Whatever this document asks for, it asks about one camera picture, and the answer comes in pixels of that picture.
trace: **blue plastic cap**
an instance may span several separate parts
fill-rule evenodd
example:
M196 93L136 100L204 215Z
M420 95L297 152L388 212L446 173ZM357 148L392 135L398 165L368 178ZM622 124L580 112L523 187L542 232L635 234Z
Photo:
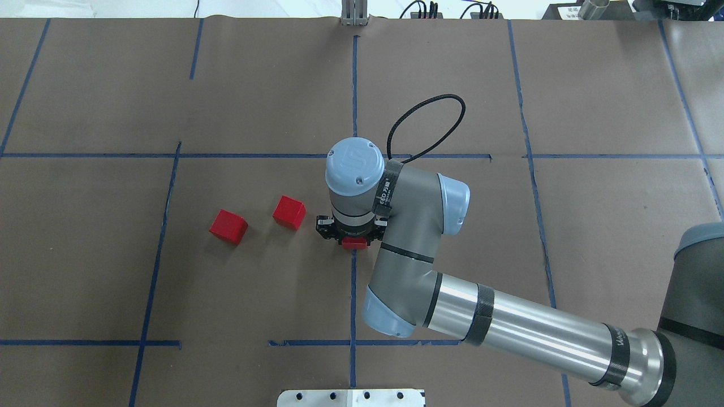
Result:
M676 255L680 251L691 245L718 238L724 238L724 222L704 223L703 225L694 226L681 236L681 243L679 243L679 247L674 253L674 259L676 259Z
M464 182L445 177L437 173L440 178L442 191L442 213L445 224L443 235L457 235L463 227L465 215L470 204L470 188Z
M364 298L362 317L370 328L386 335L408 337L415 330L415 325L400 318L399 315L379 300L367 286Z
M357 196L377 186L384 172L382 152L370 140L346 138L327 154L327 186L341 196Z

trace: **red block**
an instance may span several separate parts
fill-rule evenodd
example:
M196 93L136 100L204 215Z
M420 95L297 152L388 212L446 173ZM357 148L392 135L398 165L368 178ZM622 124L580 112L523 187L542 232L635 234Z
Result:
M219 211L209 232L217 238L238 245L249 227L244 218L224 209Z
M367 239L365 238L343 238L342 247L347 249L363 250L367 248Z
M278 224L288 227L291 230L299 230L299 227L302 225L302 219L304 219L306 213L307 208L304 207L304 203L282 195L282 199L279 199L277 208L274 210L272 216Z

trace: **white floor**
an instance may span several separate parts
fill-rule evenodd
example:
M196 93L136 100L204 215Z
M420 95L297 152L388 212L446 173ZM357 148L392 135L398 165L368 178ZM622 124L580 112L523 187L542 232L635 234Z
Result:
M494 3L505 18L539 20L548 4L554 1L495 0ZM368 12L398 18L408 4L408 0L369 0ZM470 2L464 0L441 0L439 12L445 18L459 18L468 5ZM195 8L196 0L1 0L0 17L192 17ZM339 17L341 10L340 0L200 0L198 16Z

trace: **white metal bracket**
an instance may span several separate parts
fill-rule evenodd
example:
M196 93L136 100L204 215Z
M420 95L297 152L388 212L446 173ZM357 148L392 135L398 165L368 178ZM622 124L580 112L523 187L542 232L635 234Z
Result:
M342 0L342 25L367 25L367 0Z
M277 407L425 407L425 390L286 390Z

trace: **gripped red cube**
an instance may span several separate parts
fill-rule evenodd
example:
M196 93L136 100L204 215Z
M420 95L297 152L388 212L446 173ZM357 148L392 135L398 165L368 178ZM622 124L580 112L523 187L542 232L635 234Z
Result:
M346 237L342 239L342 247L350 250L354 248L363 250L367 248L367 239Z
M209 232L221 240L238 245L248 227L249 224L244 218L222 209L211 224Z
M299 230L299 227L302 225L302 219L304 219L306 213L307 208L304 207L304 203L282 195L272 217L278 224L284 227L288 227L291 230Z

